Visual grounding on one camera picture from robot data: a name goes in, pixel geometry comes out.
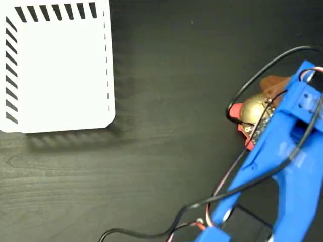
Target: cable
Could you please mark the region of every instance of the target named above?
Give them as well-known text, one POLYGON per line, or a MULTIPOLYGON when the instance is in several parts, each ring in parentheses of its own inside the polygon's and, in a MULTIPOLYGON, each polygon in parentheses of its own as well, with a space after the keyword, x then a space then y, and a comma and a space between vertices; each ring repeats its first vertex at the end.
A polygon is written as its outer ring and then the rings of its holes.
POLYGON ((166 240, 166 242, 171 242, 172 239, 173 239, 173 236, 174 236, 174 233, 181 229, 181 228, 185 228, 185 227, 188 227, 188 226, 197 226, 199 229, 201 230, 206 230, 206 227, 205 225, 202 223, 202 222, 199 222, 198 219, 194 222, 190 222, 190 223, 183 223, 181 225, 178 225, 176 227, 176 229, 174 230, 174 232, 168 237, 168 239, 166 240))
POLYGON ((310 45, 305 45, 305 46, 299 46, 293 49, 290 49, 282 54, 280 54, 279 56, 277 56, 276 58, 274 58, 273 60, 271 60, 268 64, 266 64, 262 69, 260 69, 253 77, 251 77, 241 88, 240 90, 236 93, 236 95, 234 96, 234 98, 231 100, 231 102, 228 104, 227 108, 226 108, 226 117, 229 121, 235 123, 235 124, 243 124, 244 122, 235 118, 235 117, 231 117, 230 116, 230 109, 233 106, 233 104, 237 101, 237 99, 241 96, 241 94, 252 84, 254 83, 264 72, 266 72, 269 68, 271 68, 274 64, 278 63, 279 61, 281 61, 282 59, 284 59, 285 57, 302 51, 302 50, 314 50, 317 52, 321 52, 323 53, 323 51, 319 48, 319 47, 314 47, 314 46, 310 46, 310 45))
MULTIPOLYGON (((212 194, 212 196, 215 196, 219 193, 220 189, 223 187, 224 183, 226 182, 226 180, 228 179, 229 175, 231 174, 231 172, 233 171, 233 169, 237 166, 237 164, 239 163, 239 161, 241 160, 241 158, 244 156, 244 154, 248 151, 247 147, 249 145, 249 143, 251 142, 254 134, 256 133, 260 123, 261 123, 261 120, 263 119, 263 116, 266 114, 268 108, 273 104, 273 102, 278 98, 280 97, 281 95, 283 95, 284 93, 286 93, 287 90, 277 94, 269 103, 268 105, 266 106, 266 108, 264 109, 264 111, 262 112, 259 120, 257 121, 255 127, 253 128, 252 130, 252 133, 249 137, 249 140, 247 142, 247 144, 245 145, 245 148, 243 149, 243 151, 240 153, 240 155, 238 156, 238 158, 235 160, 235 162, 233 162, 233 164, 231 165, 230 169, 226 172, 226 174, 223 176, 223 178, 221 179, 221 181, 219 182, 218 186, 216 187, 214 193, 212 194)), ((211 219, 211 216, 210 216, 210 203, 208 203, 206 205, 206 212, 205 212, 205 221, 207 223, 208 226, 213 226, 215 227, 216 225, 213 223, 212 219, 211 219)))

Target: table surface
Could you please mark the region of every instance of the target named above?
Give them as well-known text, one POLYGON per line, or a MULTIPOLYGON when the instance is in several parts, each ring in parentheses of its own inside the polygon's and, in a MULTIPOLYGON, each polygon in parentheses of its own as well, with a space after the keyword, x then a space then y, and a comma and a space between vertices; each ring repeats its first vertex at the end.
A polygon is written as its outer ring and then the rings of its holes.
MULTIPOLYGON (((96 242, 112 227, 156 233, 210 195, 243 148, 224 116, 229 99, 275 55, 322 43, 320 1, 310 2, 111 1, 116 119, 101 130, 1 134, 1 241, 96 242)), ((320 60, 296 54, 269 73, 288 76, 304 58, 320 60)), ((277 186, 265 182, 240 202, 273 222, 277 186)), ((322 218, 320 205, 305 241, 323 236, 322 218)))

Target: black wire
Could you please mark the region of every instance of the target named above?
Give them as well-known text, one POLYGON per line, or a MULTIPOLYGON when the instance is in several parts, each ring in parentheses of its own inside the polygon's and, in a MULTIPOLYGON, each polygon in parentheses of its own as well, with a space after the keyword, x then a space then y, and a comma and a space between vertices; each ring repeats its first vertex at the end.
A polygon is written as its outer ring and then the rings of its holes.
POLYGON ((305 46, 299 46, 293 49, 290 49, 282 54, 280 54, 279 56, 277 56, 276 58, 274 58, 272 61, 270 61, 267 65, 265 65, 262 69, 260 69, 253 77, 251 77, 241 88, 240 90, 236 93, 236 95, 234 96, 234 98, 231 100, 231 102, 228 104, 227 108, 226 108, 226 117, 229 121, 235 123, 235 124, 243 124, 244 122, 239 120, 238 118, 235 117, 231 117, 230 116, 230 109, 232 108, 233 104, 237 101, 237 99, 241 96, 241 94, 252 84, 254 83, 264 72, 266 72, 269 68, 271 68, 274 64, 278 63, 279 61, 281 61, 282 59, 284 59, 285 57, 302 51, 302 50, 314 50, 314 51, 318 51, 323 53, 323 51, 319 48, 319 47, 314 47, 314 46, 310 46, 310 45, 305 45, 305 46))
POLYGON ((309 123, 309 125, 307 126, 305 132, 304 132, 304 135, 303 137, 301 138, 301 140, 299 141, 299 143, 296 145, 295 149, 290 153, 290 155, 287 157, 287 159, 282 162, 279 166, 277 166, 276 168, 272 169, 271 171, 249 181, 248 183, 245 183, 235 189, 232 189, 232 190, 229 190, 227 191, 226 193, 223 193, 223 194, 219 194, 217 196, 214 196, 214 197, 209 197, 209 198, 206 198, 206 199, 203 199, 203 200, 200 200, 200 201, 197 201, 195 203, 192 203, 192 204, 189 204, 189 205, 186 205, 184 207, 182 207, 179 212, 177 213, 172 225, 164 232, 162 233, 158 233, 158 234, 144 234, 144 233, 139 233, 139 232, 135 232, 135 231, 131 231, 131 230, 127 230, 127 229, 122 229, 122 228, 113 228, 113 229, 110 229, 108 231, 106 231, 101 239, 99 240, 99 242, 103 242, 104 239, 112 234, 112 233, 121 233, 121 234, 125 234, 125 235, 128 235, 128 236, 131 236, 131 237, 136 237, 136 238, 142 238, 142 239, 155 239, 155 238, 159 238, 159 237, 164 237, 166 235, 169 235, 171 233, 173 233, 176 229, 176 226, 177 224, 179 223, 182 215, 188 211, 188 210, 191 210, 191 209, 196 209, 196 208, 199 208, 200 206, 203 206, 203 205, 206 205, 208 203, 213 203, 213 202, 216 202, 218 200, 221 200, 221 199, 224 199, 224 198, 227 198, 227 197, 230 197, 236 193, 239 193, 239 192, 243 192, 259 183, 262 183, 263 181, 265 180, 268 180, 270 179, 273 175, 277 174, 278 172, 280 172, 281 170, 283 170, 286 166, 288 166, 291 161, 296 157, 296 155, 298 154, 300 148, 303 146, 303 144, 305 143, 306 139, 308 138, 308 136, 311 134, 313 128, 314 128, 314 125, 315 125, 315 122, 316 120, 318 119, 319 117, 319 113, 320 113, 320 109, 321 109, 321 106, 323 104, 323 94, 321 95, 320 99, 319 99, 319 102, 317 104, 317 107, 315 109, 315 112, 314 112, 314 115, 312 116, 311 118, 311 121, 309 123))

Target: hole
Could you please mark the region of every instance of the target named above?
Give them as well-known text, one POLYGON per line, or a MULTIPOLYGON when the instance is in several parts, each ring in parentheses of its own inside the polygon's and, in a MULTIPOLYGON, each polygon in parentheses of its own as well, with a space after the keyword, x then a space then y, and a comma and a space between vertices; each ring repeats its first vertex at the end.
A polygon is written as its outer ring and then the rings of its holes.
POLYGON ((79 9, 81 19, 85 19, 85 12, 83 4, 76 4, 77 8, 79 9))
POLYGON ((15 27, 15 25, 10 21, 10 19, 8 19, 8 17, 6 18, 6 22, 16 31, 18 32, 17 28, 15 27))
POLYGON ((27 23, 26 17, 24 15, 24 12, 22 11, 21 7, 15 7, 17 14, 19 15, 22 22, 27 23))
POLYGON ((6 46, 8 46, 9 49, 12 50, 15 54, 18 54, 16 49, 7 40, 6 40, 6 46))
POLYGON ((17 73, 7 63, 6 70, 10 71, 15 77, 18 77, 17 73))
POLYGON ((6 106, 11 108, 12 110, 18 112, 18 109, 16 106, 14 106, 12 103, 10 103, 8 100, 6 100, 6 106))
POLYGON ((73 20, 74 16, 73 16, 73 11, 72 11, 71 4, 64 4, 64 6, 65 6, 66 12, 67 12, 70 20, 73 20))
POLYGON ((49 17, 46 5, 40 5, 39 7, 40 7, 42 14, 44 14, 46 21, 50 21, 50 17, 49 17))
POLYGON ((89 3, 89 5, 90 5, 92 17, 96 19, 97 18, 97 12, 96 12, 95 3, 89 3))
POLYGON ((27 6, 27 8, 28 8, 28 10, 30 12, 30 15, 31 15, 32 19, 35 22, 38 22, 38 17, 37 17, 37 14, 36 14, 34 6, 27 6))
POLYGON ((54 9, 54 12, 56 14, 56 17, 59 21, 62 20, 62 14, 61 14, 61 10, 60 10, 60 6, 58 4, 53 4, 52 8, 54 9))
POLYGON ((11 96, 13 99, 18 100, 18 97, 12 92, 10 91, 10 89, 6 88, 6 93, 11 96))
POLYGON ((11 78, 8 76, 6 76, 6 82, 10 83, 15 88, 18 88, 17 84, 13 80, 11 80, 11 78))
POLYGON ((12 122, 18 124, 18 121, 14 117, 12 117, 11 114, 9 114, 7 112, 6 112, 6 118, 11 120, 12 122))
POLYGON ((308 124, 305 123, 304 121, 299 120, 296 122, 295 126, 292 128, 291 133, 290 133, 290 137, 295 142, 295 144, 297 144, 301 140, 307 126, 308 126, 308 124))
POLYGON ((6 52, 6 58, 8 58, 9 60, 11 60, 11 62, 13 64, 15 64, 16 66, 18 65, 18 63, 15 61, 15 59, 13 59, 12 56, 8 52, 6 52))
POLYGON ((12 35, 12 33, 9 31, 9 29, 6 29, 6 34, 8 34, 8 35, 10 36, 10 38, 12 38, 12 40, 13 40, 14 42, 18 43, 18 42, 17 42, 17 39, 12 35))

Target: gold sphere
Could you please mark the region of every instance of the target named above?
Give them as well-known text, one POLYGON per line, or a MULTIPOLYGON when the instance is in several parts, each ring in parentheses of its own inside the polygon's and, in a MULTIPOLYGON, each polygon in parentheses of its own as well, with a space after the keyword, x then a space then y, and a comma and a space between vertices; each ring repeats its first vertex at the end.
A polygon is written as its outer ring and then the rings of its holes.
MULTIPOLYGON (((256 94, 248 98, 240 110, 240 120, 245 123, 255 124, 260 119, 262 113, 268 105, 268 99, 264 93, 256 94)), ((272 113, 269 108, 264 117, 269 117, 272 113)), ((243 124, 243 128, 249 128, 250 125, 243 124)))

